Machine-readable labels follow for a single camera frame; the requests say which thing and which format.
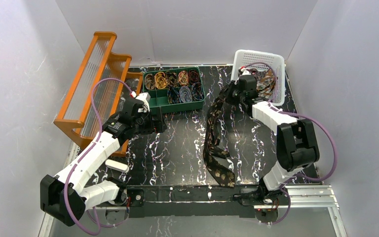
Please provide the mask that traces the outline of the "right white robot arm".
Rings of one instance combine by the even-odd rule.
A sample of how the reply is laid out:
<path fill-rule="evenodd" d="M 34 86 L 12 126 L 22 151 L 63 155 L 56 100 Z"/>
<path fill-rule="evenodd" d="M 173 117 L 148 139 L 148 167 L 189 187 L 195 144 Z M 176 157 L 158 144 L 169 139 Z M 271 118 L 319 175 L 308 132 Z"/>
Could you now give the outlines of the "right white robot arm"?
<path fill-rule="evenodd" d="M 276 133 L 275 165 L 260 179 L 255 191 L 236 194 L 233 200 L 240 203 L 275 200 L 283 193 L 289 179 L 320 158 L 313 123 L 284 114 L 271 102 L 260 98 L 257 81 L 252 75 L 241 75 L 231 81 L 224 94 L 227 103 L 239 104 L 250 117 Z"/>

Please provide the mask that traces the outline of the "dark floral tie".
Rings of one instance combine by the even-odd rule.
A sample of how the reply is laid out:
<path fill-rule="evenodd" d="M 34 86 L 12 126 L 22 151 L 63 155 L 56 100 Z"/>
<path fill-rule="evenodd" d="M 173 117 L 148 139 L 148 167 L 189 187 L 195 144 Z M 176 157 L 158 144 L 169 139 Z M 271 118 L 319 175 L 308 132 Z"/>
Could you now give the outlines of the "dark floral tie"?
<path fill-rule="evenodd" d="M 207 111 L 203 160 L 207 171 L 221 187 L 234 188 L 235 174 L 216 160 L 216 158 L 227 159 L 230 157 L 228 151 L 219 147 L 222 133 L 217 128 L 218 118 L 222 114 L 222 107 L 226 101 L 228 91 L 229 86 L 226 85 Z"/>

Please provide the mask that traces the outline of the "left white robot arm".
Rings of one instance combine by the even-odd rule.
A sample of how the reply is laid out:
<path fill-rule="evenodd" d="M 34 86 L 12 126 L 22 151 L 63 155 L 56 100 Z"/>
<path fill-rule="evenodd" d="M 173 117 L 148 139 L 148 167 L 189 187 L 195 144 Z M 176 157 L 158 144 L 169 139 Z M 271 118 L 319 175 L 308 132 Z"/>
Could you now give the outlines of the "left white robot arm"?
<path fill-rule="evenodd" d="M 94 172 L 127 140 L 136 135 L 162 133 L 167 126 L 161 109 L 152 112 L 150 95 L 140 93 L 127 98 L 122 110 L 103 124 L 84 151 L 55 176 L 46 175 L 40 182 L 40 208 L 66 226 L 75 225 L 85 211 L 104 202 L 122 204 L 127 200 L 126 185 L 108 178 L 87 187 Z"/>

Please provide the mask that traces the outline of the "white plastic basket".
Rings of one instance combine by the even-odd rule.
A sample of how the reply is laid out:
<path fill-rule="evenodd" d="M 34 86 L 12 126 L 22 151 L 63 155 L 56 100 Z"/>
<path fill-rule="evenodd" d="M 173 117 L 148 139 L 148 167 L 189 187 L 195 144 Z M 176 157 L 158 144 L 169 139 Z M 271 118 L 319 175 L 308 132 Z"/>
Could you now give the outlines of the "white plastic basket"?
<path fill-rule="evenodd" d="M 235 52 L 233 60 L 233 69 L 230 80 L 236 80 L 238 78 L 238 70 L 242 66 L 248 68 L 256 68 L 258 71 L 266 71 L 269 66 L 276 74 L 276 86 L 273 90 L 272 103 L 275 106 L 282 106 L 285 101 L 285 61 L 281 55 L 239 49 Z"/>

